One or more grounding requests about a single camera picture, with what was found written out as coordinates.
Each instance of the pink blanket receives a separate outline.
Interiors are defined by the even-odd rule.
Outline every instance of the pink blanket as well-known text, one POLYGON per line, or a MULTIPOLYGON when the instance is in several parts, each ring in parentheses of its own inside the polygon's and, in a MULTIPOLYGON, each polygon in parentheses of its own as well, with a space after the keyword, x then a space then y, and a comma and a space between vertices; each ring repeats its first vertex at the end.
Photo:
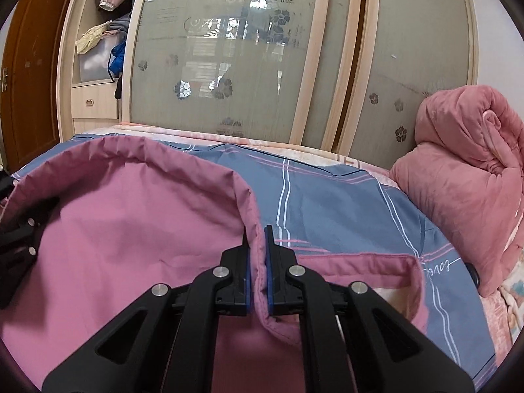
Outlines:
POLYGON ((524 123, 497 90, 464 86, 422 102, 417 147, 390 176, 480 276, 488 296, 524 243, 524 123))

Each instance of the wooden door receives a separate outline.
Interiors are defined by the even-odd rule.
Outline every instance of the wooden door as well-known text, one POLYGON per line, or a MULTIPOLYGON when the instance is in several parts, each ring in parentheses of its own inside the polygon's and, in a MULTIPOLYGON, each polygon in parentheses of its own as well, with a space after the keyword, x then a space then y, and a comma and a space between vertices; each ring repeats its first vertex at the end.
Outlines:
POLYGON ((69 0, 19 0, 7 34, 0 120, 9 170, 59 142, 58 48, 69 0))

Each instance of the sliding wardrobe door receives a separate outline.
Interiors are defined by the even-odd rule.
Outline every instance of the sliding wardrobe door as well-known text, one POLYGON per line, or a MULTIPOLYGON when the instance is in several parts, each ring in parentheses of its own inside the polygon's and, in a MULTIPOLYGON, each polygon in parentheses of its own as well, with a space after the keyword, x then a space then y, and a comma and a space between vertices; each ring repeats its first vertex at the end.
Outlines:
POLYGON ((309 107, 304 146, 331 150, 355 51, 361 0, 329 0, 319 67, 309 107))
POLYGON ((137 0, 122 118, 300 144, 328 1, 137 0))
POLYGON ((373 1, 378 3, 376 35, 368 29, 374 46, 361 53, 337 150, 388 169, 414 148, 423 99, 468 84, 468 76, 471 81, 471 13, 467 0, 368 0, 367 15, 373 1))

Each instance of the white wall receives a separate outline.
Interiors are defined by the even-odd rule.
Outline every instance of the white wall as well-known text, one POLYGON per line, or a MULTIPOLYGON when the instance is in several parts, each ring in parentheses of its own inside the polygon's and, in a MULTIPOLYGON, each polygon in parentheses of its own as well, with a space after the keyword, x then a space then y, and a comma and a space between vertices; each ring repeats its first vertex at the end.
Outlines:
POLYGON ((524 119, 524 40, 500 0, 473 0, 478 84, 497 88, 524 119))
POLYGON ((5 40, 7 40, 7 32, 9 31, 9 25, 11 25, 12 21, 12 15, 15 13, 15 8, 11 11, 9 16, 7 16, 7 19, 0 29, 0 66, 2 66, 2 58, 4 57, 4 47, 5 47, 5 40))
MULTIPOLYGON (((2 58, 4 57, 5 40, 7 40, 7 32, 9 31, 9 25, 11 25, 12 15, 15 13, 16 6, 13 7, 5 23, 0 29, 0 75, 2 73, 2 58)), ((5 161, 5 150, 4 150, 4 139, 2 137, 2 129, 0 128, 0 164, 5 161)))

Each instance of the door handle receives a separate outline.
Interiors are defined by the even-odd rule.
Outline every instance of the door handle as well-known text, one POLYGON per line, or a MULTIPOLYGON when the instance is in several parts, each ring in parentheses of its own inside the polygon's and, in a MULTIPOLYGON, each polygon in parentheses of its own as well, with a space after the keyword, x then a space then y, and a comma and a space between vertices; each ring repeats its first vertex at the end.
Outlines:
POLYGON ((2 93, 7 91, 7 68, 2 69, 2 93))

